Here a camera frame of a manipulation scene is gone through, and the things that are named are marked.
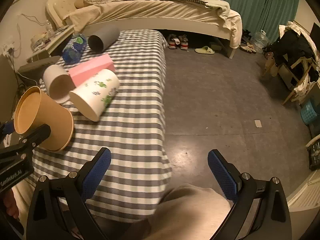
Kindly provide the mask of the person's left hand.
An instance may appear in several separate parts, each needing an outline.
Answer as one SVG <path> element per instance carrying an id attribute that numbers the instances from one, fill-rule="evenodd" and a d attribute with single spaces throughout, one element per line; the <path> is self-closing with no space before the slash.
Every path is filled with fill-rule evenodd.
<path id="1" fill-rule="evenodd" d="M 16 200 L 14 197 L 14 193 L 12 189 L 9 189 L 3 195 L 3 204 L 6 208 L 6 212 L 9 216 L 13 217 L 14 219 L 18 219 L 19 217 L 19 210 L 16 204 Z"/>

